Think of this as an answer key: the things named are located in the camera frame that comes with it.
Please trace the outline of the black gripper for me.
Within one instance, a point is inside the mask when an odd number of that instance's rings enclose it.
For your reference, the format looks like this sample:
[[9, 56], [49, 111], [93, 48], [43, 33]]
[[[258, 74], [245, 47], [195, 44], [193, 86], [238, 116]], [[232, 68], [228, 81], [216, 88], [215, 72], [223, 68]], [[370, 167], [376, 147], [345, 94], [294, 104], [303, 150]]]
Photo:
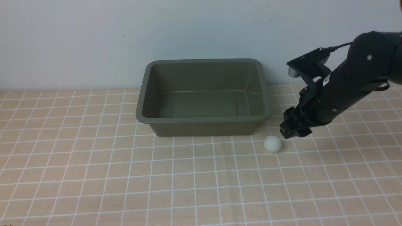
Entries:
[[296, 107], [283, 113], [280, 133], [285, 139], [306, 137], [310, 127], [323, 126], [356, 104], [363, 97], [387, 83], [386, 76], [370, 73], [365, 69], [353, 70], [344, 61], [318, 84], [300, 92], [299, 122], [294, 117]]

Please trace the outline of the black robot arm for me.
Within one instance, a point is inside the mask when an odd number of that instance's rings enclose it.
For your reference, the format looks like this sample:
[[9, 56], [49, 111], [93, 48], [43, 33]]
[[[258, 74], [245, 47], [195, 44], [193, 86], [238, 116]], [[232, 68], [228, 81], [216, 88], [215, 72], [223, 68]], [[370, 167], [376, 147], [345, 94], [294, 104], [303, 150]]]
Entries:
[[331, 123], [337, 116], [372, 92], [401, 84], [401, 33], [368, 32], [347, 43], [346, 59], [330, 70], [330, 54], [342, 45], [318, 48], [287, 62], [289, 76], [301, 77], [306, 87], [299, 103], [288, 108], [280, 124], [285, 139], [306, 137], [313, 127]]

